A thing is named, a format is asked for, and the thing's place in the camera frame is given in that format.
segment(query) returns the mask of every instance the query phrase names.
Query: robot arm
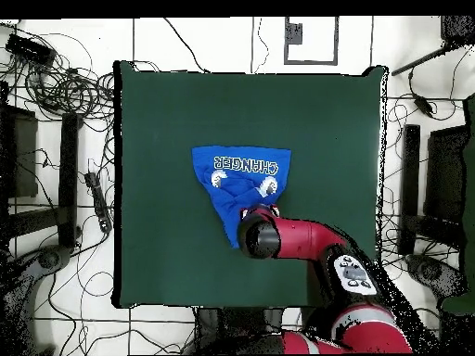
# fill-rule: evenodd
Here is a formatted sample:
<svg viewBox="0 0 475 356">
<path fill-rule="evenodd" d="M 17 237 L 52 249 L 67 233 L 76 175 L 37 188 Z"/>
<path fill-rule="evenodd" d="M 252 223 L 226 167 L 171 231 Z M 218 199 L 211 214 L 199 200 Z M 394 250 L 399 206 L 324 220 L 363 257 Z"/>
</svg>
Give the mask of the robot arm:
<svg viewBox="0 0 475 356">
<path fill-rule="evenodd" d="M 284 353 L 412 351 L 378 284 L 343 236 L 318 222 L 280 218 L 273 206 L 244 210 L 241 217 L 238 239 L 246 255 L 308 260 L 320 285 L 323 307 L 307 326 L 318 338 L 287 332 Z"/>
</svg>

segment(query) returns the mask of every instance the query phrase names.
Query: cable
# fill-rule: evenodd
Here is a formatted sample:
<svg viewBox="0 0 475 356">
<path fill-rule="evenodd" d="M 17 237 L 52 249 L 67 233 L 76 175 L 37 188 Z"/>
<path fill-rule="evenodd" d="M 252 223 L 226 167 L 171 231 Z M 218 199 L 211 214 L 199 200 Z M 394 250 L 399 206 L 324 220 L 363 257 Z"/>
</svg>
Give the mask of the cable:
<svg viewBox="0 0 475 356">
<path fill-rule="evenodd" d="M 176 36 L 180 39 L 180 41 L 183 43 L 184 46 L 186 46 L 186 48 L 189 50 L 189 52 L 191 53 L 191 56 L 193 57 L 193 59 L 195 60 L 195 63 L 196 65 L 198 66 L 198 68 L 205 72 L 205 73 L 210 73 L 208 70 L 202 68 L 200 66 L 200 64 L 198 63 L 197 61 L 197 58 L 195 56 L 195 54 L 193 53 L 193 51 L 191 50 L 191 48 L 188 46 L 188 44 L 185 42 L 185 40 L 182 38 L 182 36 L 178 33 L 178 31 L 176 30 L 176 28 L 173 26 L 173 24 L 167 19 L 167 18 L 163 18 L 165 19 L 165 21 L 170 25 L 170 27 L 173 29 L 174 33 L 176 34 Z"/>
<path fill-rule="evenodd" d="M 262 67 L 265 64 L 265 62 L 267 61 L 267 57 L 269 56 L 269 47 L 267 46 L 267 44 L 263 41 L 263 38 L 261 37 L 261 24 L 262 23 L 263 23 L 263 18 L 261 17 L 261 20 L 259 21 L 259 27 L 257 29 L 257 36 L 259 37 L 259 40 L 261 41 L 261 43 L 263 43 L 263 45 L 265 46 L 265 50 L 267 51 L 267 54 L 265 55 L 265 58 L 264 58 L 263 62 L 261 64 L 259 64 L 259 66 L 257 66 L 257 69 L 254 73 L 257 73 L 259 68 Z"/>
</svg>

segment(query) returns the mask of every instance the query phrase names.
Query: black power adapter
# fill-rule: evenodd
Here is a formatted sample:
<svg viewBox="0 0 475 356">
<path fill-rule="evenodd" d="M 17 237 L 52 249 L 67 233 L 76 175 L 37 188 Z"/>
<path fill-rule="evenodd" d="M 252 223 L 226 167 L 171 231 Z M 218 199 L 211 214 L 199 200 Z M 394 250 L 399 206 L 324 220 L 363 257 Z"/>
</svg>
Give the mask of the black power adapter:
<svg viewBox="0 0 475 356">
<path fill-rule="evenodd" d="M 56 51 L 54 49 L 16 34 L 10 34 L 5 45 L 5 50 L 27 62 L 48 68 L 53 66 L 56 57 Z"/>
</svg>

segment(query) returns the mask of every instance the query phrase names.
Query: black border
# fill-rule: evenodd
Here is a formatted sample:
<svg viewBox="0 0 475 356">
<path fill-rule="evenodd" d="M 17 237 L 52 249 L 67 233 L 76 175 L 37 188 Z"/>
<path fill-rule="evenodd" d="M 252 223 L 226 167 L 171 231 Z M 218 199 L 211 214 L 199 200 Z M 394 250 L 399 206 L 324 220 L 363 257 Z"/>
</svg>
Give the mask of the black border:
<svg viewBox="0 0 475 356">
<path fill-rule="evenodd" d="M 284 65 L 285 66 L 338 66 L 338 46 L 340 36 L 340 17 L 335 17 L 335 32 L 333 35 L 333 60 L 289 60 L 289 40 L 287 30 L 290 26 L 290 17 L 285 17 L 285 43 L 284 43 Z"/>
</svg>

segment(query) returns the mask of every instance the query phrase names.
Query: black stand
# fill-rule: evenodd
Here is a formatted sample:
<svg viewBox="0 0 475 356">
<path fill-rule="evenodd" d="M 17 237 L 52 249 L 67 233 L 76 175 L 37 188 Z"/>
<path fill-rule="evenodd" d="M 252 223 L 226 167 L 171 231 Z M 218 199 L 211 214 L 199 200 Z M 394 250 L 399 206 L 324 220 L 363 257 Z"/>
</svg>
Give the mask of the black stand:
<svg viewBox="0 0 475 356">
<path fill-rule="evenodd" d="M 460 223 L 417 215 L 419 149 L 420 127 L 407 124 L 403 129 L 400 231 L 397 235 L 397 253 L 413 254 L 417 234 L 460 249 L 465 244 L 465 235 Z"/>
<path fill-rule="evenodd" d="M 17 149 L 15 120 L 6 104 L 7 83 L 0 83 L 0 352 L 8 355 L 52 354 L 39 351 L 32 330 L 32 305 L 39 281 L 66 266 L 75 247 L 78 131 L 82 118 L 64 114 L 61 126 L 59 164 L 59 206 L 9 215 L 8 194 L 15 183 Z M 9 241 L 15 236 L 58 227 L 55 247 L 28 253 L 9 261 Z"/>
<path fill-rule="evenodd" d="M 457 48 L 458 48 L 458 46 L 455 46 L 455 45 L 454 46 L 446 45 L 446 46 L 442 47 L 441 49 L 438 49 L 434 52 L 431 52 L 428 55 L 426 55 L 424 57 L 421 57 L 420 59 L 415 60 L 412 63 L 409 63 L 409 64 L 397 69 L 396 71 L 393 71 L 391 73 L 391 75 L 392 76 L 399 75 L 400 73 L 403 73 L 407 70 L 411 70 L 414 67 L 420 66 L 421 64 L 425 63 L 426 61 L 432 60 L 433 58 L 436 58 L 436 57 L 441 56 L 441 55 L 445 55 L 447 52 L 450 52 L 451 50 L 454 50 L 454 49 L 457 49 Z"/>
</svg>

